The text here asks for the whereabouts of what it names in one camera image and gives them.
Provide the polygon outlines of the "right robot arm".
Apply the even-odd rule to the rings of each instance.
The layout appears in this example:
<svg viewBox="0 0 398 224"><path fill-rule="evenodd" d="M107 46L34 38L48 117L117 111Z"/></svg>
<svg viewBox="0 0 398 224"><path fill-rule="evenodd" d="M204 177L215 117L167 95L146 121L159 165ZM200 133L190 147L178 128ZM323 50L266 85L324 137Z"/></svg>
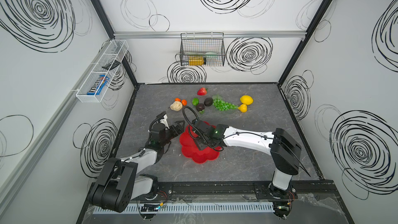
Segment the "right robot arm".
<svg viewBox="0 0 398 224"><path fill-rule="evenodd" d="M303 166L300 160L302 146L281 128L255 132L226 124L213 127L202 120L195 120L189 124L188 134L199 150L210 148L220 152L225 147L242 147L271 156L275 172L269 188L274 192L291 192L291 179Z"/></svg>

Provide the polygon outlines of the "red flower-shaped fruit bowl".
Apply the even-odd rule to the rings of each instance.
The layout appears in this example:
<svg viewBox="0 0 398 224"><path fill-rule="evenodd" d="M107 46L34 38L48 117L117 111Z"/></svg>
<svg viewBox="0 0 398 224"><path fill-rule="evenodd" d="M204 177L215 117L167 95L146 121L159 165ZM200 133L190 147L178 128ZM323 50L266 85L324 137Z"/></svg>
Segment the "red flower-shaped fruit bowl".
<svg viewBox="0 0 398 224"><path fill-rule="evenodd" d="M216 160L221 152L221 146L216 149L206 147L204 150L199 150L191 137L197 138L198 135L193 133L192 128L188 125L184 133L179 137L179 143L181 144L181 152L186 158L192 159L197 164L203 164L207 161Z"/></svg>

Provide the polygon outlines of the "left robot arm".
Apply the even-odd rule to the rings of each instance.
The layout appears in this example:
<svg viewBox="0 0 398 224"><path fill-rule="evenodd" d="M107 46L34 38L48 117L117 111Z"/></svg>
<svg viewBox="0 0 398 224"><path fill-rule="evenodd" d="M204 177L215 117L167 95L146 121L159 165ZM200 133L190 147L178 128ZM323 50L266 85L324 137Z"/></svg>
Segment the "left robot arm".
<svg viewBox="0 0 398 224"><path fill-rule="evenodd" d="M88 201L94 206L118 213L138 197L155 199L158 195L158 178L140 172L160 161L168 151L172 139L183 134L185 121L168 126L165 120L150 125L149 138L144 148L122 159L109 158L88 193Z"/></svg>

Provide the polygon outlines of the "large yellow lemon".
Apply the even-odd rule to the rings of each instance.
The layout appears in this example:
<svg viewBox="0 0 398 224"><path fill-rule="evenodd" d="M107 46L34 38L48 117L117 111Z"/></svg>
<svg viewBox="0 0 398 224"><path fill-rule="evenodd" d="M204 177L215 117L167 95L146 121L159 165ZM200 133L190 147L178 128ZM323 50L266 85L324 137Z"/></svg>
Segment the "large yellow lemon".
<svg viewBox="0 0 398 224"><path fill-rule="evenodd" d="M253 98L249 95L243 95L240 98L240 101L242 104L245 104L245 105L251 105L254 102Z"/></svg>

